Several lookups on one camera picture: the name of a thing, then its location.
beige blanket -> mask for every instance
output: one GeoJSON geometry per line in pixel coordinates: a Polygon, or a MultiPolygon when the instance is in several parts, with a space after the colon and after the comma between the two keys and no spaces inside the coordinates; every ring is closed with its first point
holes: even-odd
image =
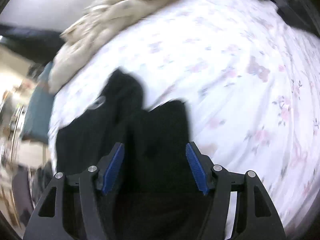
{"type": "Polygon", "coordinates": [[[56,94],[119,31],[174,0],[96,0],[66,29],[66,43],[54,59],[49,91],[56,94]]]}

white floral fabric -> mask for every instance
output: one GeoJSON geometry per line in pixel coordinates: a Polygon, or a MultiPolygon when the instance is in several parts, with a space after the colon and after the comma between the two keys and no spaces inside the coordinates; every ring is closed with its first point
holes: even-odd
{"type": "MultiPolygon", "coordinates": [[[[186,102],[191,140],[227,170],[257,173],[286,232],[320,186],[320,40],[270,1],[179,0],[117,35],[56,95],[49,131],[80,116],[121,66],[145,108],[186,102]]],[[[231,196],[230,236],[236,199],[231,196]]]]}

blue textured pad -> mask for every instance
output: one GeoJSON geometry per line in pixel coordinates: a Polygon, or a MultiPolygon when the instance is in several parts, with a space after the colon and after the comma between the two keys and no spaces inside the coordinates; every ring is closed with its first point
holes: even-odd
{"type": "Polygon", "coordinates": [[[206,174],[190,143],[186,146],[186,157],[198,189],[202,191],[204,195],[207,195],[209,193],[209,187],[207,186],[206,174]]]}
{"type": "Polygon", "coordinates": [[[110,165],[106,169],[105,174],[103,175],[102,192],[104,194],[107,194],[112,190],[116,182],[116,178],[118,177],[123,159],[124,159],[124,145],[121,144],[117,149],[115,155],[113,156],[110,162],[110,165]]]}

mattress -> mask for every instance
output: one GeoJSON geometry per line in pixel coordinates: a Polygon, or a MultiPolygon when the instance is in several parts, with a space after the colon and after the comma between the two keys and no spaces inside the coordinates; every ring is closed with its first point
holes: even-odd
{"type": "MultiPolygon", "coordinates": [[[[261,0],[178,0],[122,31],[56,95],[55,140],[118,67],[144,88],[144,107],[186,102],[190,137],[227,170],[256,171],[286,233],[320,186],[320,40],[261,0]]],[[[227,237],[236,205],[231,195],[227,237]]]]}

metal screw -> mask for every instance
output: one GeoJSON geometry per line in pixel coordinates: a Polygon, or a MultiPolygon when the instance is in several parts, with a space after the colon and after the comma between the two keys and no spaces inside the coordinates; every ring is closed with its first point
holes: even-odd
{"type": "Polygon", "coordinates": [[[56,173],[55,177],[57,179],[61,179],[63,177],[63,173],[62,172],[58,172],[58,173],[56,173]]]}
{"type": "Polygon", "coordinates": [[[221,167],[220,165],[214,165],[214,166],[213,166],[213,169],[214,169],[215,171],[222,171],[222,167],[221,167]]]}
{"type": "Polygon", "coordinates": [[[248,176],[254,178],[256,176],[256,173],[254,171],[248,171],[248,176]]]}
{"type": "Polygon", "coordinates": [[[94,171],[96,171],[97,170],[97,167],[96,166],[90,166],[89,168],[88,168],[88,171],[90,171],[90,172],[94,172],[94,171]]]}

